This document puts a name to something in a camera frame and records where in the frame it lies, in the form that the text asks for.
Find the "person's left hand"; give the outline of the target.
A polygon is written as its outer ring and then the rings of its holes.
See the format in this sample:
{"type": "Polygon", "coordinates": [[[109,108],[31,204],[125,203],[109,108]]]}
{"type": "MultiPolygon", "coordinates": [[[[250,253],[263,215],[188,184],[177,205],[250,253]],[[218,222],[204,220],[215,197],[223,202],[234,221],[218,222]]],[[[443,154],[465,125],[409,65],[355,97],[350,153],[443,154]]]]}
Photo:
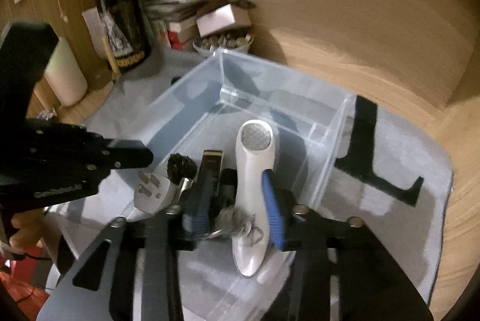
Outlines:
{"type": "Polygon", "coordinates": [[[34,247],[42,238],[44,218],[43,209],[14,214],[10,222],[17,232],[10,237],[10,246],[20,253],[34,247]]]}

